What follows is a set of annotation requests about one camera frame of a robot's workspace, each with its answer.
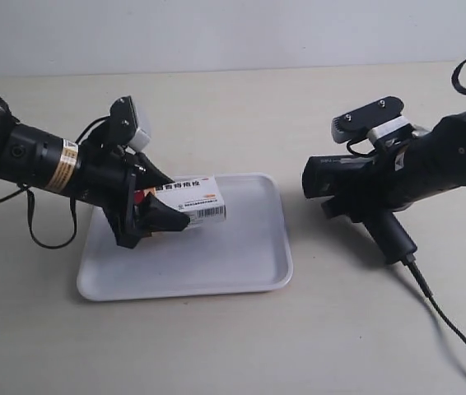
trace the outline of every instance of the white wall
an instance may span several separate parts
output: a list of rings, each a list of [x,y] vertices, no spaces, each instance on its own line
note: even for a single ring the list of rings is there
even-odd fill
[[[465,55],[466,0],[0,0],[0,76]]]

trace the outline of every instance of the yellow label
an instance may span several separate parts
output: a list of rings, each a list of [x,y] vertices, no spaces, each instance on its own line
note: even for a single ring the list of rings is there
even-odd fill
[[[79,147],[75,142],[63,139],[63,150],[61,151],[58,167],[56,167],[54,175],[46,185],[46,189],[56,193],[64,190],[76,169],[78,153]]]

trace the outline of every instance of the tray rim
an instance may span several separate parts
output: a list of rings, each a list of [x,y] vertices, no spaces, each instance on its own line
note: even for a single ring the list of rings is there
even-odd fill
[[[81,262],[77,272],[76,278],[76,287],[80,295],[85,298],[86,300],[92,302],[110,302],[110,301],[123,301],[123,300],[154,300],[154,299],[166,299],[166,298],[176,298],[176,297],[189,297],[189,296],[209,296],[209,295],[237,295],[237,294],[246,294],[246,293],[263,293],[269,292],[273,290],[279,290],[286,286],[291,278],[293,277],[294,273],[294,264],[291,256],[291,246],[290,240],[288,235],[287,223],[284,216],[284,210],[282,207],[282,197],[280,191],[278,189],[277,182],[275,179],[269,175],[262,172],[244,172],[244,173],[221,173],[221,174],[188,174],[188,175],[179,175],[173,177],[174,180],[181,180],[181,179],[191,179],[191,178],[199,178],[199,177],[209,177],[213,176],[221,179],[224,178],[242,178],[242,177],[254,177],[254,178],[262,178],[269,181],[272,185],[272,193],[274,193],[274,197],[277,199],[277,204],[281,208],[278,213],[278,221],[280,222],[279,232],[281,233],[280,239],[284,243],[284,253],[286,256],[286,263],[287,263],[287,272],[286,274],[279,280],[273,283],[268,283],[267,285],[262,286],[254,286],[254,285],[246,285],[246,286],[210,286],[210,287],[203,287],[203,288],[193,288],[190,290],[162,290],[162,291],[153,291],[149,292],[145,296],[134,296],[134,297],[109,297],[103,298],[99,297],[98,295],[93,295],[88,289],[85,288],[85,285],[82,281],[82,273],[84,272],[84,268],[87,265],[86,261],[86,251],[88,250],[87,245],[91,242],[92,236],[92,226],[93,226],[93,217],[91,217],[91,221],[89,223],[89,227],[86,234],[85,244],[82,250]],[[100,211],[99,207],[94,207],[93,211]]]

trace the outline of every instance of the white table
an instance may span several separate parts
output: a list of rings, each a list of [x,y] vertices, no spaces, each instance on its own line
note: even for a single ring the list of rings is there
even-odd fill
[[[18,118],[68,138],[133,95],[153,126],[147,153],[167,174],[272,175],[295,264],[290,284],[267,294],[87,303],[75,279],[91,209],[79,207],[73,245],[47,251],[18,197],[0,206],[0,394],[466,394],[444,344],[465,370],[466,350],[440,324],[441,340],[408,273],[382,267],[361,227],[327,222],[301,191],[309,156],[344,152],[333,116],[383,95],[427,127],[466,110],[455,64],[0,79]],[[12,190],[0,182],[0,196]],[[37,198],[40,238],[68,237],[68,200]],[[466,332],[466,189],[399,218]]]

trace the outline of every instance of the plastic tray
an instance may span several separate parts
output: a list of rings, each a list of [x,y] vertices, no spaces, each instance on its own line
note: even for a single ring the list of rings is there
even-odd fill
[[[96,208],[77,276],[88,300],[135,300],[263,292],[284,287],[293,272],[276,184],[265,174],[216,176],[227,218],[217,224],[114,242]]]

